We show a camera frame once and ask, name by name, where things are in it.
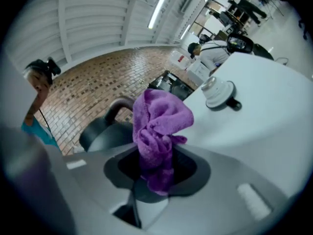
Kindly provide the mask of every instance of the red label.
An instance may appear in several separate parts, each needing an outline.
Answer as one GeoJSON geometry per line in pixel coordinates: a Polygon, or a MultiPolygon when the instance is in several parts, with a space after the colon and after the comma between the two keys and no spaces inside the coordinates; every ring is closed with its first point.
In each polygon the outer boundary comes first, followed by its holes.
{"type": "Polygon", "coordinates": [[[178,59],[178,62],[180,63],[183,59],[184,59],[184,56],[181,56],[181,57],[178,59]]]}

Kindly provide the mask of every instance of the white ceiling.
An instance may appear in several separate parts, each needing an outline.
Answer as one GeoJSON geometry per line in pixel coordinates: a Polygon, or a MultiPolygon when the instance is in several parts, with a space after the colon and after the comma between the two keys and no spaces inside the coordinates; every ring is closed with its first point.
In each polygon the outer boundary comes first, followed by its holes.
{"type": "Polygon", "coordinates": [[[124,48],[167,45],[179,38],[204,5],[166,0],[148,29],[157,0],[29,0],[8,32],[4,50],[19,70],[51,56],[63,72],[92,57],[124,48]]]}

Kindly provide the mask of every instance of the microfiber cloth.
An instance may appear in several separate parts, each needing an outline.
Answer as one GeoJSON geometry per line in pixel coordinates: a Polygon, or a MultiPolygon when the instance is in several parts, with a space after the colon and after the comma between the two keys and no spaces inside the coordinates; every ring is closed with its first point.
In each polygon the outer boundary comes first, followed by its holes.
{"type": "Polygon", "coordinates": [[[174,178],[172,145],[187,142],[183,136],[172,135],[193,125],[194,116],[175,95],[151,89],[135,101],[133,115],[141,177],[151,191],[167,195],[174,178]]]}

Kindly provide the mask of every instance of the air conditioner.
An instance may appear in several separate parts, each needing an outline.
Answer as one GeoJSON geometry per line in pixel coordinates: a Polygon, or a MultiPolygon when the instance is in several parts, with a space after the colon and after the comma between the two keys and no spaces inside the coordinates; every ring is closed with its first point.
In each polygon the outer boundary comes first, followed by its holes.
{"type": "Polygon", "coordinates": [[[185,13],[186,10],[188,9],[189,5],[191,4],[192,0],[186,0],[185,4],[182,6],[180,12],[185,13]]]}

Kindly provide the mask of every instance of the table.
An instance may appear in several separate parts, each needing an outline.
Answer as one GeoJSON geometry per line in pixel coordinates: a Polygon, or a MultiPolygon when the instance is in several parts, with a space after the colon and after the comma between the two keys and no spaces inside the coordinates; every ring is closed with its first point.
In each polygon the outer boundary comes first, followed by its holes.
{"type": "Polygon", "coordinates": [[[215,72],[237,87],[243,108],[213,112],[201,89],[184,103],[195,118],[178,132],[187,144],[240,160],[291,197],[308,179],[313,164],[313,83],[274,61],[234,53],[215,72]]]}

